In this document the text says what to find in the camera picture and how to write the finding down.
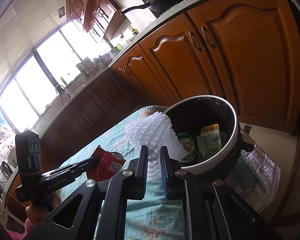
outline window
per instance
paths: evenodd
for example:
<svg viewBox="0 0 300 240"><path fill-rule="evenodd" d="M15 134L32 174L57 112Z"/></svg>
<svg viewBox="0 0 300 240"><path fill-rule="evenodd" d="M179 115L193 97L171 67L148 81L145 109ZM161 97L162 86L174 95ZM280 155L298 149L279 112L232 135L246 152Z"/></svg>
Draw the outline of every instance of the window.
<svg viewBox="0 0 300 240"><path fill-rule="evenodd" d="M93 60L110 49L107 42L98 44L73 22L67 23L21 67L0 96L0 106L20 132L32 128L57 96L55 86L74 80L80 74L76 65L85 57Z"/></svg>

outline white rim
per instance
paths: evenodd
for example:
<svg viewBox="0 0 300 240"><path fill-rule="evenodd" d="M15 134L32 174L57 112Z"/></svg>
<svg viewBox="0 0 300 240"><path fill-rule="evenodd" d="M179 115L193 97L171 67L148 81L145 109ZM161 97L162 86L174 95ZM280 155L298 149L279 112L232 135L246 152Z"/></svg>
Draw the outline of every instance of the white rim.
<svg viewBox="0 0 300 240"><path fill-rule="evenodd" d="M217 97L217 96L211 96L211 95L201 95L201 96L195 96L195 97L191 97L191 98L187 98L187 99L184 99L178 103L176 103L175 105L169 107L166 111L164 111L164 114L166 112L168 112L169 110L171 110L172 108L180 105L181 103L184 103L186 101L189 101L191 99L194 99L194 98L202 98L202 97L210 97L210 98L217 98L217 99L220 99L222 101L224 101L229 107L230 109L232 110L232 112L234 113L234 130L232 132L232 135L230 136L228 142L226 143L226 145L221 149L220 152L218 152L216 155L214 155L213 157L211 157L210 159L202 162L202 163L198 163L198 164L195 164L195 165L192 165L192 166L188 166L188 167L182 167L182 169L184 170L189 170L189 171L192 171L192 169L194 168L200 168L202 169L202 166L206 166L206 165L209 165L211 163L214 163L217 159L220 159L223 160L227 154L230 152L230 150L234 147L234 145L236 144L237 142L237 139L238 139L238 120L237 120L237 115L236 115L236 112L234 110L234 108L232 107L232 105L225 99L221 98L221 97ZM205 172L207 170L210 170L212 168L214 168L215 166L211 165L211 167L207 167L208 169L202 169L202 172Z"/></svg>

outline qr code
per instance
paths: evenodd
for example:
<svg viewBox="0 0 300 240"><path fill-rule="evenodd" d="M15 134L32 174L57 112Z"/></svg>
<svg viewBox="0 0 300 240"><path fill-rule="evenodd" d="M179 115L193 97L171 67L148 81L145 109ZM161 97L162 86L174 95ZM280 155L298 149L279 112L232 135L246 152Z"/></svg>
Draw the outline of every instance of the qr code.
<svg viewBox="0 0 300 240"><path fill-rule="evenodd" d="M118 173L121 167L122 165L120 163L112 162L109 170Z"/></svg>

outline light blue tablecloth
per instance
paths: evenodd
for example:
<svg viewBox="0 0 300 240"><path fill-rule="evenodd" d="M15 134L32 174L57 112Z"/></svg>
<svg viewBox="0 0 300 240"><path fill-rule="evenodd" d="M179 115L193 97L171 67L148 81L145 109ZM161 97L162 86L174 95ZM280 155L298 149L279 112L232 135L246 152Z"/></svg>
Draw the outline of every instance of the light blue tablecloth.
<svg viewBox="0 0 300 240"><path fill-rule="evenodd" d="M125 124L131 120L149 116L157 111L164 111L162 106L144 107L103 135L92 141L77 154L65 161L61 166L76 163L91 156L98 145L109 152L119 152L127 160L123 168L126 169L129 161L139 157L125 135ZM86 173L82 174L76 181L60 190L62 199L68 197L74 190L87 179ZM183 215L181 201L166 200L162 180L147 180L146 195L142 201L128 200L125 240L181 240L183 239Z"/></svg>

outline trash can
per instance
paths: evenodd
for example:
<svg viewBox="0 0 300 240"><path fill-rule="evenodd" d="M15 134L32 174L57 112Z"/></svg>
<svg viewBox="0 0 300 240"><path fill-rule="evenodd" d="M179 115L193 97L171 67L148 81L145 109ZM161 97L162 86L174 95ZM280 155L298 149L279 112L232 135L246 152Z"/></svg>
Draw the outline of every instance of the trash can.
<svg viewBox="0 0 300 240"><path fill-rule="evenodd" d="M176 134L188 132L196 139L202 127L216 123L219 131L226 132L226 144L217 154L202 163L183 167L195 175L225 179L237 164L242 148L240 127L231 104L217 96L202 95L180 101L164 114L170 117Z"/></svg>

